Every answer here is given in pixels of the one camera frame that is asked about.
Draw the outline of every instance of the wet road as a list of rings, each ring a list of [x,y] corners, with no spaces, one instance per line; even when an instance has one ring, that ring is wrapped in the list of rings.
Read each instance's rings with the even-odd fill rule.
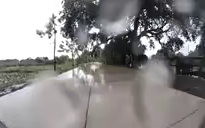
[[[199,127],[205,100],[168,87],[141,88],[138,74],[82,66],[1,97],[0,120],[8,128]]]

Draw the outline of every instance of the path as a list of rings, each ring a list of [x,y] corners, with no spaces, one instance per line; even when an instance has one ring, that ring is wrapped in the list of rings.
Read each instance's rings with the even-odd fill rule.
[[[140,88],[138,70],[82,69],[1,97],[0,120],[8,128],[196,128],[205,116],[201,98],[171,88]]]

